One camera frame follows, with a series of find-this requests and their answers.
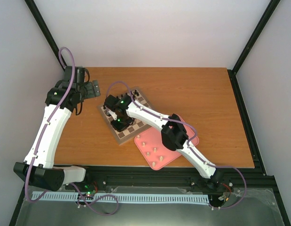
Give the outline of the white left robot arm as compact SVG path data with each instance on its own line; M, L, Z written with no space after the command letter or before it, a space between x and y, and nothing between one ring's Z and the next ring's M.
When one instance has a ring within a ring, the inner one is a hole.
M85 99L100 96L96 80L90 81L84 67L67 66L64 78L47 93L45 110L35 141L23 162L16 162L13 171L25 184L49 191L76 182L89 189L93 178L83 167L54 167L54 158L62 131L71 114L79 115Z

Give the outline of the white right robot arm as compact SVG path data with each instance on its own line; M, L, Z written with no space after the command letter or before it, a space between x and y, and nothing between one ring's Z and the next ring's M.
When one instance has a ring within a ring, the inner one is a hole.
M134 100L128 94L122 98L108 95L103 107L113 117L111 125L118 132L126 129L135 119L155 128L161 134L164 147L181 153L197 169L200 176L207 179L207 189L216 191L219 188L224 175L223 171L217 169L217 166L193 145L192 139L196 135L189 137L184 126L194 128L181 121L178 115L158 113Z

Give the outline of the wooden chess board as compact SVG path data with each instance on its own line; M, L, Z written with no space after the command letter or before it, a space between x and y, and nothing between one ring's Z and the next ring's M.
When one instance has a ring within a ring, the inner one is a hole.
M137 100L145 105L146 107L153 109L153 105L151 104L151 102L148 100L148 98L143 94L142 90L140 87L131 87L131 91L137 91L139 93L139 96L136 96ZM134 120L133 124L129 125L125 130L123 130L122 132L118 132L116 131L112 125L110 124L110 122L113 119L112 116L107 115L107 108L103 107L103 104L99 105L97 107L98 111L100 112L102 118L104 119L105 123L107 124L107 127L109 128L109 130L112 132L115 140L117 141L117 143L119 145L127 142L128 140L134 138L135 136L137 136L138 134L140 134L141 132L147 130L150 128L150 125L142 122L141 120Z

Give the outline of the pink plastic tray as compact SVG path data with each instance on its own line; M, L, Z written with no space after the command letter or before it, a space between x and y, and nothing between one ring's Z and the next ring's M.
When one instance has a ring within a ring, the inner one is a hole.
M137 136L135 136L134 143L153 170L160 170L182 156L182 154L177 151L167 149L162 144L161 132L153 127L150 127L138 135L140 135L140 139L137 139ZM163 156L163 161L159 161L160 156Z

